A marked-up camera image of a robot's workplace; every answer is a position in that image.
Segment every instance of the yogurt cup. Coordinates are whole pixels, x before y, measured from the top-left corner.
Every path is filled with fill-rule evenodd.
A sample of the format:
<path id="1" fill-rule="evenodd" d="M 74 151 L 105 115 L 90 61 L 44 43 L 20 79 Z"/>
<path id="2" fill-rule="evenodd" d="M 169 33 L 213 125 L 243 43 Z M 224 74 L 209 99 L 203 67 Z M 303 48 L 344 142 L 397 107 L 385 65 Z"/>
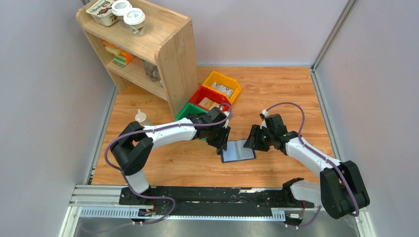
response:
<path id="1" fill-rule="evenodd" d="M 92 15 L 97 23 L 104 26 L 110 26 L 118 21 L 118 17 L 112 13 L 111 5 L 114 0 L 99 0 L 92 7 L 86 10 L 87 13 Z"/>
<path id="2" fill-rule="evenodd" d="M 131 8 L 132 5 L 127 0 L 118 0 L 112 4 L 112 13 L 117 16 L 121 25 L 125 28 L 128 28 L 129 26 L 124 22 L 124 14 Z"/>
<path id="3" fill-rule="evenodd" d="M 131 8 L 124 14 L 124 22 L 131 28 L 136 36 L 145 35 L 144 30 L 145 14 L 140 8 Z"/>

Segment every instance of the red bin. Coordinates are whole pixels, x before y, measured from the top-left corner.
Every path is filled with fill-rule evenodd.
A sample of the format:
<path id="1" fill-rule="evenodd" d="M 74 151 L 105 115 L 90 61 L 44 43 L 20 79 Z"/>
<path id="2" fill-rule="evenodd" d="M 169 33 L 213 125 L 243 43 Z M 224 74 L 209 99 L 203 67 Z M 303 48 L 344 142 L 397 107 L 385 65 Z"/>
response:
<path id="1" fill-rule="evenodd" d="M 213 106 L 217 105 L 217 104 L 211 103 L 211 101 L 217 104 L 226 103 L 231 106 L 231 103 L 228 101 L 227 97 L 225 97 L 221 93 L 217 93 L 214 90 L 211 90 L 204 86 L 199 87 L 199 89 L 195 92 L 195 94 L 189 100 L 189 103 L 194 104 L 206 111 L 209 111 Z M 228 106 L 224 105 L 222 110 L 228 111 Z"/>

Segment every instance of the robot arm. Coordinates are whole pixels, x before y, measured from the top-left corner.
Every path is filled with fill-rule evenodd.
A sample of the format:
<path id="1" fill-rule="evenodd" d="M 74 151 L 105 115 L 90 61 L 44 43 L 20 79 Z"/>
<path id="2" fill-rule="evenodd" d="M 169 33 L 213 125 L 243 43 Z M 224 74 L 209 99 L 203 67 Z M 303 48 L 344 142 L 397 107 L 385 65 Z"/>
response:
<path id="1" fill-rule="evenodd" d="M 336 170 L 330 165 L 334 163 L 343 173 L 357 201 L 359 208 L 368 206 L 370 199 L 357 165 L 352 161 L 342 162 L 316 149 L 302 139 L 295 131 L 288 132 L 280 115 L 262 116 L 261 126 L 253 125 L 244 147 L 258 151 L 268 151 L 270 146 L 282 151 L 307 166 L 320 178 L 320 184 L 296 178 L 283 184 L 290 201 L 306 200 L 322 205 L 327 213 L 335 219 L 355 211 L 347 189 L 342 184 Z M 310 147 L 326 159 L 314 154 Z"/>
<path id="2" fill-rule="evenodd" d="M 131 122 L 120 136 L 140 130 L 153 132 L 144 132 L 120 139 L 111 146 L 110 150 L 132 188 L 142 193 L 149 188 L 143 167 L 152 150 L 169 143 L 197 138 L 206 138 L 210 146 L 226 150 L 230 133 L 230 127 L 227 126 L 228 120 L 215 126 L 204 125 L 222 121 L 226 118 L 225 113 L 214 107 L 208 113 L 189 115 L 179 121 L 158 126 L 141 126 L 138 122 Z M 180 126 L 180 124 L 191 124 L 191 126 Z M 168 128 L 155 131 L 161 127 Z"/>

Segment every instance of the green bin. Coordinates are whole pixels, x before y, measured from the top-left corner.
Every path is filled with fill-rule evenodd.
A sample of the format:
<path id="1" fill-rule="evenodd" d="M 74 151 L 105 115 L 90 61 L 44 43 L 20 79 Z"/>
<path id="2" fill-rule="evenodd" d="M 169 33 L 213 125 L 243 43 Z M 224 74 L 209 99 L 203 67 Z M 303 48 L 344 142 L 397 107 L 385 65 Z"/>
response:
<path id="1" fill-rule="evenodd" d="M 199 108 L 191 103 L 187 103 L 183 110 L 176 116 L 176 121 L 183 119 L 184 117 L 190 114 L 199 114 L 199 113 L 206 113 L 208 111 Z"/>

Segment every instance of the gray wall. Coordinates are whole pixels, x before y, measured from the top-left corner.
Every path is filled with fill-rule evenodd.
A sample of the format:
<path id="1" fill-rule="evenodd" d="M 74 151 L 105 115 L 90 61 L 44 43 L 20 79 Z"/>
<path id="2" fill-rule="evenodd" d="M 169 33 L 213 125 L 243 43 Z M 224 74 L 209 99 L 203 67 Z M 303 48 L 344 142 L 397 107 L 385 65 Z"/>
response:
<path id="1" fill-rule="evenodd" d="M 360 0 L 319 71 L 343 159 L 377 236 L 417 236 L 419 1 Z"/>
<path id="2" fill-rule="evenodd" d="M 347 2 L 150 1 L 193 19 L 201 65 L 311 65 Z"/>
<path id="3" fill-rule="evenodd" d="M 0 236 L 57 236 L 113 83 L 76 22 L 79 0 L 1 3 Z"/>

